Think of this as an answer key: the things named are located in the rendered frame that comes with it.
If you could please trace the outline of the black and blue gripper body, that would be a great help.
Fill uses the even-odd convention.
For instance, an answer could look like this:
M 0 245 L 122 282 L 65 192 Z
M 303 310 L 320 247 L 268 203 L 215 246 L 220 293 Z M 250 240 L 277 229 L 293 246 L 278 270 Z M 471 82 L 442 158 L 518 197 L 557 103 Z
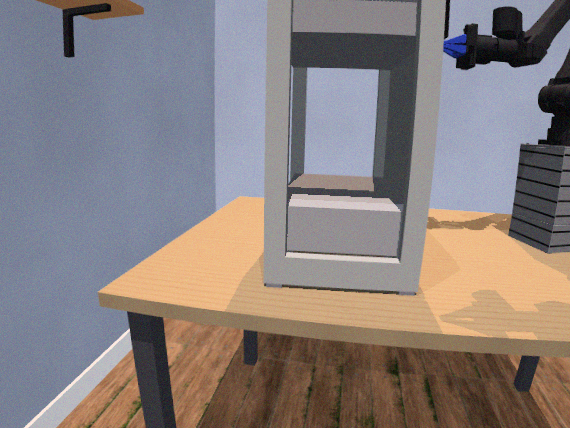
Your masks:
M 461 70 L 474 68 L 476 60 L 494 61 L 497 54 L 497 50 L 494 50 L 494 46 L 498 44 L 497 39 L 478 36 L 478 24 L 467 24 L 464 29 L 464 34 L 467 36 L 466 43 L 463 44 L 466 46 L 466 54 L 456 58 L 456 68 L 461 68 Z

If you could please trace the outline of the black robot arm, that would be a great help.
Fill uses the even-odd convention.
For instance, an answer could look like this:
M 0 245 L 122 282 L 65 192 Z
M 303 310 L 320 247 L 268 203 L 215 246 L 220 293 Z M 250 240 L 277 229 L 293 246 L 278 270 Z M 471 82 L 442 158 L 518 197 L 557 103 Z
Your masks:
M 494 9 L 492 35 L 498 41 L 494 61 L 514 68 L 540 63 L 569 19 L 570 0 L 555 0 L 526 32 L 522 29 L 522 12 L 517 8 Z M 543 112 L 554 115 L 547 140 L 538 139 L 538 144 L 570 147 L 570 141 L 566 141 L 570 140 L 570 49 L 555 78 L 540 90 L 538 105 Z

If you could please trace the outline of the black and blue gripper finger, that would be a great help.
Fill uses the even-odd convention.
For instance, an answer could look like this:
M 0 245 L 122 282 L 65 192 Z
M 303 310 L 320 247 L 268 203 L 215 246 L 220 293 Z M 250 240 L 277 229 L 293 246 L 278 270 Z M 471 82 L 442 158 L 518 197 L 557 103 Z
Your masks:
M 449 39 L 444 41 L 444 45 L 447 45 L 448 43 L 456 43 L 456 44 L 448 44 L 448 45 L 463 45 L 466 43 L 466 34 Z
M 444 45 L 443 48 L 443 52 L 453 58 L 459 58 L 466 54 L 466 46 L 464 45 Z

